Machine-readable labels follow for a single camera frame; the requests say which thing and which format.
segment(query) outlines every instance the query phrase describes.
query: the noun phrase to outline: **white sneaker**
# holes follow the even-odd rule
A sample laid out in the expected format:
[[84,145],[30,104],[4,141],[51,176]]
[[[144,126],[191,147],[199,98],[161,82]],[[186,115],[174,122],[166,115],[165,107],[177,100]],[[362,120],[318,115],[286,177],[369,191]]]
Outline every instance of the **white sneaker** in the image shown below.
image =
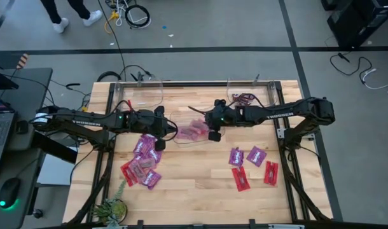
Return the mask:
[[59,24],[53,23],[53,29],[54,29],[55,32],[57,32],[57,33],[63,33],[63,32],[64,32],[64,29],[66,29],[66,27],[68,26],[68,24],[69,24],[68,19],[66,19],[66,18],[61,18],[61,23],[59,23]]
[[87,27],[91,26],[92,24],[97,22],[101,17],[102,17],[101,10],[97,10],[97,11],[91,12],[89,19],[83,19],[84,25],[87,26]]

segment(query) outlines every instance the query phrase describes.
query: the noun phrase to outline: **person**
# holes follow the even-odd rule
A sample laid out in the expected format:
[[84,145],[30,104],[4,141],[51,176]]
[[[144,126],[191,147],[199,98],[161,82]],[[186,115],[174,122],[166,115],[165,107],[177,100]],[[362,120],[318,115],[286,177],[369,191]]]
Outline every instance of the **person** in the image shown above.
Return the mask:
[[[69,25],[68,19],[60,17],[54,0],[41,0],[41,2],[53,22],[53,29],[57,33],[63,33]],[[84,25],[87,27],[91,26],[102,17],[101,10],[89,12],[85,7],[83,0],[68,0],[68,3],[78,13],[80,18],[82,18]]]

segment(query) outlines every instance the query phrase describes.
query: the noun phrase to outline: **black desk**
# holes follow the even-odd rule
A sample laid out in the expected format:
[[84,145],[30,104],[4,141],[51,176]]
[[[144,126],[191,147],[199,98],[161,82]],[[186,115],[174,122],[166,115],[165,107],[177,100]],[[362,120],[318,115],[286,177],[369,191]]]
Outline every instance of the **black desk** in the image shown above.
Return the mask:
[[[13,72],[14,69],[0,70],[0,73],[7,75],[11,75]],[[48,87],[52,76],[52,69],[21,69],[16,72],[15,76],[35,80]],[[30,120],[35,117],[36,110],[42,107],[46,95],[46,88],[27,80],[17,78],[12,80],[19,85],[19,89],[5,91],[2,100],[10,103],[12,108],[17,111],[19,120]],[[40,141],[46,141],[46,144],[42,145]],[[20,228],[23,224],[24,216],[31,214],[36,200],[38,190],[36,182],[41,169],[44,152],[50,153],[51,148],[57,147],[59,150],[65,149],[63,154],[66,155],[67,153],[67,158],[73,154],[73,160],[75,162],[76,152],[72,150],[68,151],[68,148],[65,146],[35,132],[31,125],[29,125],[29,132],[27,134],[13,134],[10,137],[8,151],[4,152],[0,164],[0,189],[7,179],[16,176],[28,163],[37,158],[39,160],[32,163],[19,175],[21,185],[17,203],[10,209],[0,208],[0,228]]]

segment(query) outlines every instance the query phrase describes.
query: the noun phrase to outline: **white cable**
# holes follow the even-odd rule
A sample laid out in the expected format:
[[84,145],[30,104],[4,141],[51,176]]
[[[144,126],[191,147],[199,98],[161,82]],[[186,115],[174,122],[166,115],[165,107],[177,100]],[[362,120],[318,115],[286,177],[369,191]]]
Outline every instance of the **white cable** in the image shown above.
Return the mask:
[[[129,8],[129,5],[128,5],[128,3],[127,3],[126,0],[124,1],[124,3],[125,3],[126,8]],[[122,25],[122,10],[123,10],[124,12],[126,12],[126,9],[124,8],[124,6],[119,6],[119,0],[116,0],[116,10],[117,10],[117,12],[118,12],[118,14],[119,14],[119,18],[116,20],[115,24],[116,24],[117,26],[121,26],[121,25]],[[129,15],[130,21],[131,21],[132,23],[140,22],[141,20],[146,20],[146,19],[147,19],[147,17],[144,17],[144,18],[140,18],[139,20],[135,21],[135,20],[133,20],[132,14],[130,13],[130,11],[128,12],[128,15]],[[138,29],[146,28],[147,26],[150,25],[150,23],[151,23],[151,19],[149,19],[149,22],[148,22],[147,25],[142,26],[142,27],[138,27]]]
[[365,75],[364,77],[362,78],[362,81],[364,82],[364,85],[369,88],[369,89],[372,89],[372,90],[379,90],[379,89],[383,89],[383,88],[387,88],[388,87],[388,84],[387,85],[384,85],[384,86],[381,86],[381,87],[376,87],[376,88],[373,88],[373,87],[369,87],[366,82],[365,82],[365,78],[367,76],[369,76],[371,73],[375,72],[377,69],[372,69],[371,71],[366,71],[365,72]]

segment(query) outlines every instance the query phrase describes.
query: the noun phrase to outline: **potted plant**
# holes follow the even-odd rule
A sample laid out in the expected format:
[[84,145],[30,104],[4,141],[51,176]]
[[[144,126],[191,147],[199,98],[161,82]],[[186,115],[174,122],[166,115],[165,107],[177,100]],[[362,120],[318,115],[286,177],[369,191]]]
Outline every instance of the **potted plant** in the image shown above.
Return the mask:
[[98,217],[99,222],[104,223],[108,228],[119,226],[128,213],[126,204],[120,199],[125,185],[126,180],[123,180],[113,198],[105,199],[101,205],[96,205],[94,208],[94,216]]

